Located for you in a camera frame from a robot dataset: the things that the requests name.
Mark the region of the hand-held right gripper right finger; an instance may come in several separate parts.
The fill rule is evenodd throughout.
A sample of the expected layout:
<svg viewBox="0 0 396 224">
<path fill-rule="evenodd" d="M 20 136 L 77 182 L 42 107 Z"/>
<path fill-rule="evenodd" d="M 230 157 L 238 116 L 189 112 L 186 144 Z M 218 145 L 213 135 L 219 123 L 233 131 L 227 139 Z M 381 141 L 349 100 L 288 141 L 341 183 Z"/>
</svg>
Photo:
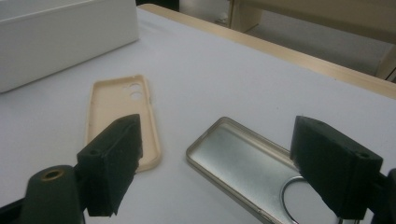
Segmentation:
<svg viewBox="0 0 396 224">
<path fill-rule="evenodd" d="M 290 159 L 338 217 L 364 218 L 380 156 L 320 120 L 298 116 Z"/>
</svg>

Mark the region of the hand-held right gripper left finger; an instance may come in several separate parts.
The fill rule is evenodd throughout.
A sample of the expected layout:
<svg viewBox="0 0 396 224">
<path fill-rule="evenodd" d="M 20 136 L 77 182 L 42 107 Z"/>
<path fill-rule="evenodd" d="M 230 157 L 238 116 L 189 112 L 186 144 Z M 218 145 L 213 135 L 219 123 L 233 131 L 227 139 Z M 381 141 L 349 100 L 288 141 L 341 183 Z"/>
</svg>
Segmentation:
<svg viewBox="0 0 396 224">
<path fill-rule="evenodd" d="M 118 213 L 142 157 L 138 114 L 114 120 L 78 153 L 81 201 L 91 217 Z"/>
</svg>

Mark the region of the beige phone case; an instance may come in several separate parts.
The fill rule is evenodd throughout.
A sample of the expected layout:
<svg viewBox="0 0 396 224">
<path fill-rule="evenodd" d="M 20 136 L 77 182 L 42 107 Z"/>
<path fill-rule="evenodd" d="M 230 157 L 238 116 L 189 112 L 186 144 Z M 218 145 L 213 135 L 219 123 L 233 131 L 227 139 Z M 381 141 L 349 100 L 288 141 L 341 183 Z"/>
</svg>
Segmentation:
<svg viewBox="0 0 396 224">
<path fill-rule="evenodd" d="M 85 144 L 88 145 L 114 120 L 127 115 L 140 116 L 143 157 L 137 172 L 155 168 L 162 159 L 149 85 L 142 75 L 97 81 L 92 85 Z"/>
</svg>

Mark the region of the silver grey phone case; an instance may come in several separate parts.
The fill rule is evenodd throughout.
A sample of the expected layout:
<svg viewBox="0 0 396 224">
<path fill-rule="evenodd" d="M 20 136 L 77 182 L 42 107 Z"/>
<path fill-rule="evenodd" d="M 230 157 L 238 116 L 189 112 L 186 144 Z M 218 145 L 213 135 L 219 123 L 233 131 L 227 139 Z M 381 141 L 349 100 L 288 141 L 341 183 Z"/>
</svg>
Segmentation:
<svg viewBox="0 0 396 224">
<path fill-rule="evenodd" d="M 186 151 L 187 161 L 263 224 L 336 224 L 290 152 L 221 118 Z"/>
</svg>

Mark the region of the white storage box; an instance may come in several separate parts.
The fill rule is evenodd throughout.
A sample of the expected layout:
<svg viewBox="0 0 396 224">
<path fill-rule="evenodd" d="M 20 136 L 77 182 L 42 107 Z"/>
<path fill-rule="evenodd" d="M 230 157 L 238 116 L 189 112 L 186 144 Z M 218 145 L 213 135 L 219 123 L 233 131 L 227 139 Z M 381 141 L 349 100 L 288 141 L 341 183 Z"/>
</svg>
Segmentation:
<svg viewBox="0 0 396 224">
<path fill-rule="evenodd" d="M 135 0 L 0 0 L 0 92 L 138 37 Z"/>
</svg>

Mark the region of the light wooden table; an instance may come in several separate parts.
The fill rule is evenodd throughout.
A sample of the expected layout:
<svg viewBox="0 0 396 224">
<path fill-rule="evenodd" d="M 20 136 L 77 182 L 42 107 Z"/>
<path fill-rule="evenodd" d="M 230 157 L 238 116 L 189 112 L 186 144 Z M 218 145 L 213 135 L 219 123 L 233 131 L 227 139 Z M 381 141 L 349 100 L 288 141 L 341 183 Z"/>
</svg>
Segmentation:
<svg viewBox="0 0 396 224">
<path fill-rule="evenodd" d="M 257 37 L 242 34 L 229 28 L 221 27 L 214 23 L 203 21 L 165 7 L 144 4 L 139 6 L 139 8 L 168 20 L 187 25 L 212 35 L 221 36 L 243 46 L 275 56 L 283 61 L 299 65 L 322 75 L 396 100 L 396 84 L 384 79 L 365 75 L 362 72 L 335 63 L 330 63 L 293 49 L 281 47 Z"/>
</svg>

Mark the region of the white table sheet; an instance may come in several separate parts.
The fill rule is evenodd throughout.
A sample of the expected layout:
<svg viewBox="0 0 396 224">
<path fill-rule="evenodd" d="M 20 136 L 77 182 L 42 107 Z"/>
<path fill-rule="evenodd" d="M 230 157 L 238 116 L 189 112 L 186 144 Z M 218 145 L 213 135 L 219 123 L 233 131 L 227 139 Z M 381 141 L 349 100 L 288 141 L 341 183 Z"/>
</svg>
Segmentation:
<svg viewBox="0 0 396 224">
<path fill-rule="evenodd" d="M 319 119 L 396 167 L 396 100 L 146 10 L 138 26 L 133 44 L 0 94 L 0 207 L 36 172 L 75 163 L 94 82 L 136 74 L 149 84 L 162 160 L 134 178 L 116 216 L 89 224 L 260 224 L 186 161 L 222 117 L 282 147 L 297 116 Z"/>
</svg>

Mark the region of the light wooden shelf unit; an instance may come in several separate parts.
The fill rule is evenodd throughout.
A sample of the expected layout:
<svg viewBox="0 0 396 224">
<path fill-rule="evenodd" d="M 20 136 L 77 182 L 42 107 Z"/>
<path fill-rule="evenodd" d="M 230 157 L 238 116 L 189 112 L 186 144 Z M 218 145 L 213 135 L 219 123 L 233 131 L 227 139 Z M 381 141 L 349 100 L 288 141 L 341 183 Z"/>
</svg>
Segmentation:
<svg viewBox="0 0 396 224">
<path fill-rule="evenodd" d="M 390 43 L 375 76 L 396 81 L 396 0 L 230 0 L 228 27 L 248 31 L 264 11 Z"/>
</svg>

